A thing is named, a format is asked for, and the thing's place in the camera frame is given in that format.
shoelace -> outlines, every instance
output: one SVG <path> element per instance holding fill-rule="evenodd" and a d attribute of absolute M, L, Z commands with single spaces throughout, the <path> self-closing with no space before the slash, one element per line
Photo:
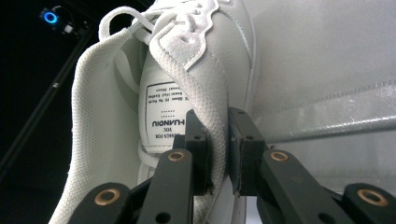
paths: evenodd
<path fill-rule="evenodd" d="M 155 34 L 154 24 L 151 21 L 156 22 L 156 19 L 160 17 L 166 10 L 177 7 L 179 4 L 183 4 L 185 13 L 183 16 L 177 16 L 176 13 L 167 15 L 170 22 L 175 24 L 184 23 L 185 30 L 194 32 L 196 29 L 195 19 L 192 15 L 199 15 L 199 10 L 202 5 L 195 2 L 195 0 L 181 0 L 181 1 L 169 1 L 164 4 L 154 4 L 146 12 L 140 13 L 132 7 L 118 7 L 109 13 L 107 13 L 99 24 L 99 40 L 102 41 L 110 36 L 110 22 L 120 14 L 129 14 L 134 17 L 132 25 L 128 28 L 131 34 L 135 34 L 136 38 L 145 44 L 149 44 L 152 34 Z"/>
<path fill-rule="evenodd" d="M 143 147 L 141 141 L 137 143 L 137 153 L 142 163 L 146 164 L 149 167 L 157 168 L 159 158 L 155 154 L 148 153 Z"/>

white sneaker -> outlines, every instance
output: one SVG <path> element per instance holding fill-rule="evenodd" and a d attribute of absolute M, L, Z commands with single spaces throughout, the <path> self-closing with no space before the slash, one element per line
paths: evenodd
<path fill-rule="evenodd" d="M 135 17 L 132 26 L 110 36 L 110 21 L 121 13 Z M 50 223 L 66 223 L 101 184 L 133 188 L 149 178 L 158 155 L 184 133 L 191 108 L 211 137 L 214 183 L 212 194 L 195 197 L 194 223 L 230 223 L 228 106 L 248 109 L 255 57 L 244 4 L 160 0 L 142 14 L 119 7 L 102 19 L 99 38 L 78 60 L 72 162 Z M 212 209 L 215 201 L 224 210 Z"/>

dark background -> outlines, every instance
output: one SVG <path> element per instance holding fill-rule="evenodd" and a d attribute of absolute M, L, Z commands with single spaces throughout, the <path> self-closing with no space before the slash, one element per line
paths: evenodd
<path fill-rule="evenodd" d="M 144 11 L 150 2 L 1 3 L 0 223 L 48 223 L 71 159 L 71 87 L 78 56 L 98 41 L 97 27 L 108 11 L 120 6 Z M 56 6 L 72 14 L 79 35 L 54 31 L 39 18 L 44 7 Z M 67 13 L 59 14 L 71 21 Z M 112 33 L 131 19 L 118 16 Z"/>

